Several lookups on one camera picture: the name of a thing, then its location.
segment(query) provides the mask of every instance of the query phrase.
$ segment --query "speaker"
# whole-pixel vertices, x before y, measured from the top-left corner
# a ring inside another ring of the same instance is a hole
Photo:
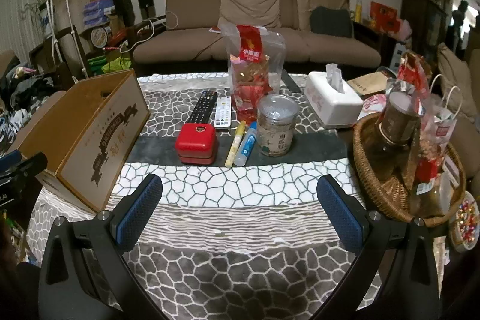
[[[153,0],[138,0],[138,6],[140,6],[142,19],[155,16],[155,5]]]
[[[126,27],[135,25],[134,6],[131,0],[113,0],[115,11],[123,18],[123,23]]]

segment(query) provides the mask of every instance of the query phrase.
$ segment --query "dark gray pillow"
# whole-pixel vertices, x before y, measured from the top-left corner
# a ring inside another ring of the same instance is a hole
[[[353,37],[352,21],[348,10],[334,10],[319,6],[310,14],[311,31],[330,36]]]

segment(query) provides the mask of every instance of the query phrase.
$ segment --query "remote control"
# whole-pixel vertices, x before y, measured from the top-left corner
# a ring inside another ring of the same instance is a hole
[[[217,101],[217,110],[215,110],[214,127],[216,129],[228,129],[231,124],[232,97],[220,97]]]
[[[217,101],[218,93],[216,91],[204,91],[202,92],[200,99],[193,108],[190,118],[187,123],[189,124],[208,124],[210,120],[210,114],[212,114],[213,107]]]

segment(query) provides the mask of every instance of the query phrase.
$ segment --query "metal bolt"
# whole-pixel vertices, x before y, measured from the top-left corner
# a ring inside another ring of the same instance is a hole
[[[58,216],[54,221],[53,223],[56,225],[56,226],[60,226],[62,225],[65,221],[67,221],[67,219],[63,216]]]
[[[425,225],[425,222],[420,217],[415,217],[413,219],[413,222],[416,223],[417,226],[424,226]]]
[[[377,211],[371,211],[368,215],[373,221],[379,221],[382,218],[382,215]]]
[[[97,214],[97,218],[101,221],[105,221],[108,217],[110,217],[110,211],[100,211]]]

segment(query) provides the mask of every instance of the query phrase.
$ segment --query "black stripe on tablecloth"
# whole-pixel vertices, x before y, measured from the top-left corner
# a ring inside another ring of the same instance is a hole
[[[184,165],[175,151],[176,137],[171,136],[139,136],[130,155],[129,163],[148,163],[166,166]],[[225,160],[232,145],[232,136],[218,137],[217,158],[212,166],[224,167]],[[324,162],[325,160],[342,159],[347,157],[347,148],[344,142],[335,133],[319,131],[315,133],[293,136],[290,151],[280,157],[268,157],[260,153],[258,145],[247,160],[247,166],[261,166],[279,163],[308,163]]]

